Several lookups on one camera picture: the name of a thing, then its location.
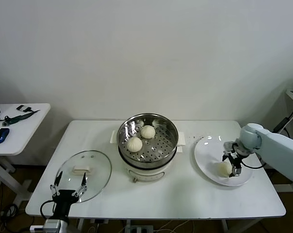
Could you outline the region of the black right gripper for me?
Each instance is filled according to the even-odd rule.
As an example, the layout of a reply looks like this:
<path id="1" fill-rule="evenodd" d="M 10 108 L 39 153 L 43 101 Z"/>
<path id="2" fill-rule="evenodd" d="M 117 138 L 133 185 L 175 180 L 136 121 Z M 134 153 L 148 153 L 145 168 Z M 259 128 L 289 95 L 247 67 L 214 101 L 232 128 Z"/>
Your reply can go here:
<path id="1" fill-rule="evenodd" d="M 243 155 L 240 155 L 237 153 L 235 150 L 229 150 L 228 152 L 225 151 L 223 156 L 222 156 L 222 162 L 225 161 L 226 159 L 229 159 L 231 165 L 232 165 L 232 170 L 230 177 L 238 177 L 241 174 L 242 171 L 242 161 L 246 157 Z"/>

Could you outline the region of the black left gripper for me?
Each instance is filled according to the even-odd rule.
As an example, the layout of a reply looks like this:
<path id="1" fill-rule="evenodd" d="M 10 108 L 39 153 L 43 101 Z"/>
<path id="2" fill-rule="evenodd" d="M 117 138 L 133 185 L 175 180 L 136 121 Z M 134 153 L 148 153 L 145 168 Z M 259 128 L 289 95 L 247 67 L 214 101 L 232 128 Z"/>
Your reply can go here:
<path id="1" fill-rule="evenodd" d="M 58 190 L 58 186 L 61 180 L 63 172 L 59 172 L 56 176 L 54 183 L 50 185 L 50 190 L 52 193 L 52 200 L 55 202 L 56 207 L 52 215 L 52 219 L 58 220 L 68 220 L 68 215 L 70 207 L 72 204 L 78 202 L 79 197 L 82 197 L 87 191 L 86 185 L 86 173 L 84 173 L 82 182 L 77 190 Z"/>

